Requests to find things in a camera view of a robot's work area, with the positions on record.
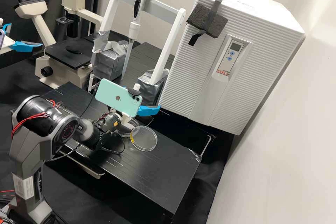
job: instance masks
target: petri dish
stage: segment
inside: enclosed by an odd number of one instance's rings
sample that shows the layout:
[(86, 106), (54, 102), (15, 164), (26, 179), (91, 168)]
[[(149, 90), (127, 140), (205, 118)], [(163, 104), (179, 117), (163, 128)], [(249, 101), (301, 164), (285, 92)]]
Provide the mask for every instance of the petri dish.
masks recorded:
[(120, 125), (117, 130), (114, 132), (118, 133), (122, 137), (130, 137), (131, 136), (131, 131), (135, 127), (138, 127), (139, 123), (136, 119), (132, 118), (128, 123), (125, 125)]
[(141, 151), (152, 151), (158, 142), (156, 133), (147, 126), (137, 126), (131, 131), (132, 144)]

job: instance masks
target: pipette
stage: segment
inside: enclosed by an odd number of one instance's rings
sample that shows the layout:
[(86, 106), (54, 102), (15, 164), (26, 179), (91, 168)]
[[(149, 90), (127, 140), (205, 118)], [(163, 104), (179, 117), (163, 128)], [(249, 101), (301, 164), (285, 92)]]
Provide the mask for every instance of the pipette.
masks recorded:
[(126, 57), (125, 57), (125, 63), (124, 63), (124, 66), (122, 68), (121, 79), (124, 78), (124, 75), (125, 75), (125, 72), (126, 72), (128, 60), (129, 60), (130, 55), (131, 55), (133, 42), (134, 42), (134, 40), (137, 39), (138, 34), (139, 34), (139, 30), (140, 30), (140, 27), (141, 27), (141, 25), (140, 25), (140, 13), (144, 9), (145, 3), (146, 3), (146, 0), (135, 0), (135, 2), (134, 2), (133, 20), (131, 21), (131, 23), (129, 25), (129, 32), (128, 32), (129, 41), (128, 41), (128, 47), (127, 47), (127, 52), (126, 52)]

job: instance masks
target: blue clamp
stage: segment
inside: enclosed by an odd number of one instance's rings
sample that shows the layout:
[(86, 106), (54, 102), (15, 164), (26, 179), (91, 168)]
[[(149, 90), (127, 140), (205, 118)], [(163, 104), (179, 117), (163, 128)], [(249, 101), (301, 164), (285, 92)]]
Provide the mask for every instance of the blue clamp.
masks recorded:
[(39, 47), (42, 44), (26, 44), (21, 41), (16, 41), (14, 45), (11, 45), (10, 48), (17, 52), (29, 53), (33, 51), (34, 47)]
[(6, 33), (7, 33), (7, 31), (6, 31), (7, 26), (9, 26), (9, 28), (10, 28), (10, 27), (12, 26), (12, 23), (8, 23), (8, 24), (4, 24), (4, 25), (3, 25), (2, 29), (3, 29), (3, 31), (5, 32), (5, 35), (6, 35)]
[(142, 117), (142, 116), (156, 115), (159, 112), (160, 108), (161, 108), (160, 105), (157, 105), (157, 106), (140, 105), (139, 110), (138, 110), (138, 116)]

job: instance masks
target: red wire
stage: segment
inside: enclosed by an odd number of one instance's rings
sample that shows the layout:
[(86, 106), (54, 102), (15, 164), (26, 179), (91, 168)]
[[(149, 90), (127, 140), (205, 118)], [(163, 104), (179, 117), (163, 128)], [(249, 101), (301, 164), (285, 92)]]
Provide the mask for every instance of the red wire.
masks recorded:
[(8, 192), (11, 192), (11, 191), (14, 191), (14, 190), (7, 190), (7, 191), (0, 191), (0, 193), (8, 193)]
[(50, 100), (52, 102), (52, 106), (55, 107), (56, 102), (54, 100)]
[(45, 112), (39, 113), (39, 114), (35, 114), (32, 115), (24, 120), (22, 120), (21, 122), (19, 122), (12, 130), (12, 138), (15, 134), (15, 132), (17, 131), (18, 128), (20, 128), (26, 121), (30, 120), (30, 119), (34, 119), (34, 118), (47, 118), (49, 115), (47, 115)]

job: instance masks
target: smartphone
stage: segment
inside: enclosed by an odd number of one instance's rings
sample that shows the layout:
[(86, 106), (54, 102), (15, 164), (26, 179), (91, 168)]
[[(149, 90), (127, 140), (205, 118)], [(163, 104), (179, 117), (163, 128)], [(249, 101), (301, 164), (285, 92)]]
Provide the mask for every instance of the smartphone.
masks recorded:
[(107, 79), (102, 79), (96, 93), (96, 100), (119, 112), (124, 112), (130, 117), (136, 117), (142, 96), (134, 96), (126, 88)]

